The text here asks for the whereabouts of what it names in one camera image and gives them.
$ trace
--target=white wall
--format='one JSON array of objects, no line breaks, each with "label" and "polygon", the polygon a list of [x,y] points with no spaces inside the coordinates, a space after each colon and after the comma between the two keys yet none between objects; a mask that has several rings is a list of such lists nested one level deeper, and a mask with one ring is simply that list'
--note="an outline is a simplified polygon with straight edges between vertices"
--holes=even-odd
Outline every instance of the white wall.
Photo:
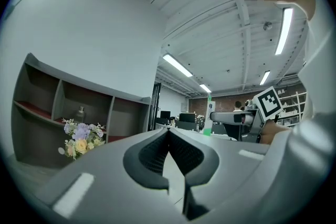
[{"label": "white wall", "polygon": [[148,97],[152,95],[165,25],[163,15],[145,0],[20,1],[0,34],[4,153],[13,153],[12,98],[29,52],[64,72]]},{"label": "white wall", "polygon": [[161,115],[161,110],[170,111],[171,116],[179,116],[181,113],[181,104],[187,103],[187,98],[167,88],[161,88],[159,98],[158,117]]}]

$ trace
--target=bottle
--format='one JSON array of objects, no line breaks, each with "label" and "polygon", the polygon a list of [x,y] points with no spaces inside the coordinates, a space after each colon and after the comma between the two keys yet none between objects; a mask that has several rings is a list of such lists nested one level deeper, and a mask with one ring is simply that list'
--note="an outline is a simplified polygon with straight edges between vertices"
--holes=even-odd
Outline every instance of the bottle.
[{"label": "bottle", "polygon": [[75,116],[73,117],[74,123],[83,123],[85,118],[84,107],[80,106],[79,110],[76,112]]}]

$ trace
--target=fluorescent light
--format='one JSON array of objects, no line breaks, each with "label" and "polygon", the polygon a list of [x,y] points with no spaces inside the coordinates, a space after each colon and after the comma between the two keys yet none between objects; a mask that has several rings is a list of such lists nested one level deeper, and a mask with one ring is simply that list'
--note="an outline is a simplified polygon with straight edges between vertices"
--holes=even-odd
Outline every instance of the fluorescent light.
[{"label": "fluorescent light", "polygon": [[264,74],[264,77],[263,79],[261,80],[261,83],[260,85],[263,85],[265,83],[265,81],[267,80],[269,74],[271,73],[271,71],[266,71],[265,74]]},{"label": "fluorescent light", "polygon": [[211,92],[211,90],[209,90],[206,85],[202,84],[202,85],[199,85],[199,86],[201,86],[206,92],[208,92],[208,93]]},{"label": "fluorescent light", "polygon": [[179,71],[181,71],[183,74],[185,74],[188,78],[192,77],[193,74],[191,74],[188,70],[186,70],[178,61],[176,61],[172,56],[169,54],[166,54],[163,56],[163,59],[165,59],[168,63],[170,63],[172,66],[177,68]]},{"label": "fluorescent light", "polygon": [[290,23],[292,21],[293,9],[285,8],[283,11],[284,11],[284,15],[282,19],[281,33],[280,33],[279,43],[278,43],[275,55],[279,55],[282,53],[283,48],[285,47],[287,37],[288,37]]}]

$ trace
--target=black hair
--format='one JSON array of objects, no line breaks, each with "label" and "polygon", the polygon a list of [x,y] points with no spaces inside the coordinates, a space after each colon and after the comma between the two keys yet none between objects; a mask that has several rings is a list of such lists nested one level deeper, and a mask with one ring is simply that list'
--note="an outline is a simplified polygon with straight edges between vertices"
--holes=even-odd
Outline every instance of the black hair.
[{"label": "black hair", "polygon": [[242,103],[240,101],[236,101],[235,108],[241,108],[241,107],[242,107]]}]

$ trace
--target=purple flower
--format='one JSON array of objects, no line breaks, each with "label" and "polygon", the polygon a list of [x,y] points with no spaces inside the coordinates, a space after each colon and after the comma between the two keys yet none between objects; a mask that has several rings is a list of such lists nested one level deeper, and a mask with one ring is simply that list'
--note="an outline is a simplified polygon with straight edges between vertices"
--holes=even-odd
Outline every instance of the purple flower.
[{"label": "purple flower", "polygon": [[97,134],[98,134],[99,137],[103,137],[103,131],[102,130],[98,129]]},{"label": "purple flower", "polygon": [[77,129],[73,131],[72,139],[75,139],[76,141],[79,139],[87,139],[91,130],[89,127],[84,123],[79,123],[77,126]]},{"label": "purple flower", "polygon": [[66,134],[69,134],[69,133],[70,133],[70,124],[69,124],[69,123],[67,123],[67,124],[64,126],[64,132],[65,132]]}]

